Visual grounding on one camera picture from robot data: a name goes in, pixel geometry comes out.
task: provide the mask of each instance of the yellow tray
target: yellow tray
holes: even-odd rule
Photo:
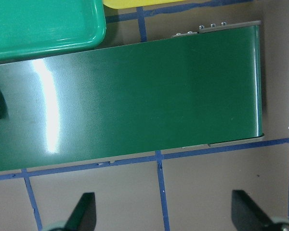
[[[124,8],[148,6],[175,1],[184,1],[184,0],[104,0],[104,5],[114,9],[124,9]]]

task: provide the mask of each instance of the yellow object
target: yellow object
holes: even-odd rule
[[[114,9],[124,9],[124,8],[148,6],[175,1],[184,1],[184,0],[104,0],[104,5]]]

